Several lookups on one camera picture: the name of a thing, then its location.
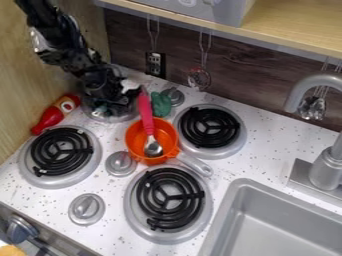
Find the orange strainer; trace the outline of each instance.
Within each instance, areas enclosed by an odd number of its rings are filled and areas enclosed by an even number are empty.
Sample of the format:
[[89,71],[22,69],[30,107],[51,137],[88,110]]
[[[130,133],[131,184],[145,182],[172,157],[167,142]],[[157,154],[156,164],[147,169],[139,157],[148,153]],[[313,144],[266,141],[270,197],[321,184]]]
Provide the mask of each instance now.
[[149,158],[144,155],[144,145],[147,139],[146,132],[141,120],[128,127],[125,135],[126,145],[131,156],[146,165],[157,165],[166,162],[169,158],[177,158],[188,165],[191,169],[203,176],[211,176],[213,170],[199,159],[181,152],[178,147],[178,133],[173,125],[164,119],[153,118],[155,138],[163,147],[163,155]]

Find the spoon handle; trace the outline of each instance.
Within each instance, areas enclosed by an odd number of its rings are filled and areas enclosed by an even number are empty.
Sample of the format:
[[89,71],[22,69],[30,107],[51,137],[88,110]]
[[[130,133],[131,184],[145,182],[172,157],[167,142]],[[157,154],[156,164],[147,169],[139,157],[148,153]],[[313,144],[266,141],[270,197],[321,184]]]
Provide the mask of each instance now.
[[154,134],[154,123],[151,103],[148,95],[145,92],[141,92],[138,99],[139,112],[143,122],[144,130],[147,135]]

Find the silver knob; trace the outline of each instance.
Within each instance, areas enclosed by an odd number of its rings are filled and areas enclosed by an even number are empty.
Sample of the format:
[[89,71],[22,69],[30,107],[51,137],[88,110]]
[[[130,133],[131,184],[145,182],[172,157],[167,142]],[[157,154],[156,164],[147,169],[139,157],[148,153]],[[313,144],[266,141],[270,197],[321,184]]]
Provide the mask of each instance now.
[[23,218],[12,215],[9,220],[9,227],[7,229],[7,237],[13,244],[20,244],[24,242],[27,238],[38,237],[38,230],[28,223]]
[[106,160],[106,170],[117,177],[125,177],[135,171],[137,162],[128,152],[119,151],[110,155]]
[[184,93],[182,93],[180,90],[177,90],[176,87],[172,87],[170,89],[166,89],[161,92],[163,95],[167,95],[171,99],[171,105],[173,107],[177,107],[183,104],[185,100]]
[[69,218],[72,222],[88,226],[98,222],[105,212],[105,203],[95,194],[84,194],[75,198],[69,206]]

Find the speckled countertop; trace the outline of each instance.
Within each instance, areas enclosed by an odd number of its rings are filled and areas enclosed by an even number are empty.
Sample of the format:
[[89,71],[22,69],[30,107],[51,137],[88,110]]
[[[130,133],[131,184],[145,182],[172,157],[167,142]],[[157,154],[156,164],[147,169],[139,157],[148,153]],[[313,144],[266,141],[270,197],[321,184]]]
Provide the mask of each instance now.
[[[126,69],[124,72],[129,73],[133,83],[151,82],[150,90],[161,91],[178,86]],[[312,162],[324,148],[332,145],[337,133],[207,93],[194,92],[184,86],[178,88],[185,93],[186,101],[176,108],[170,121],[188,106],[214,103],[234,111],[247,127],[247,143],[239,153],[222,160],[206,161],[214,169],[214,175],[205,178],[214,198],[214,214],[229,184],[234,179],[250,178],[342,215],[342,208],[285,187],[295,158]],[[20,176],[17,164],[19,149],[1,166],[0,201],[101,255],[197,255],[209,226],[196,238],[174,246],[148,242],[128,226],[122,198],[134,175],[126,178],[109,176],[104,162],[113,152],[125,150],[123,138],[130,123],[98,123],[87,118],[80,109],[74,111],[62,125],[83,126],[98,137],[103,156],[96,171],[83,182],[66,189],[39,189]],[[140,164],[136,172],[144,168],[146,166]],[[89,227],[73,224],[67,215],[71,201],[83,193],[100,195],[107,206],[104,217]]]

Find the metal hook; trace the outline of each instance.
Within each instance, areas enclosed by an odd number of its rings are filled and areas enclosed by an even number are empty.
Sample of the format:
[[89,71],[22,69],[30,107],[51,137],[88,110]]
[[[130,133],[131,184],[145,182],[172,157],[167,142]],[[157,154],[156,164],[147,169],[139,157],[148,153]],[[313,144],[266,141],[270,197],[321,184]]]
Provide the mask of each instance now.
[[206,65],[207,65],[207,58],[208,58],[208,52],[211,48],[211,37],[212,37],[212,30],[209,30],[208,33],[208,45],[207,45],[207,49],[204,51],[203,49],[203,45],[202,45],[202,41],[203,41],[203,28],[201,28],[200,30],[200,36],[199,36],[199,47],[201,50],[201,66],[203,69],[205,69]]
[[157,41],[158,41],[158,37],[159,37],[159,17],[158,16],[153,16],[155,21],[156,21],[156,25],[157,25],[157,31],[155,32],[155,37],[153,36],[152,32],[151,32],[151,15],[147,14],[147,32],[150,36],[151,39],[151,48],[153,52],[156,52],[157,50]]

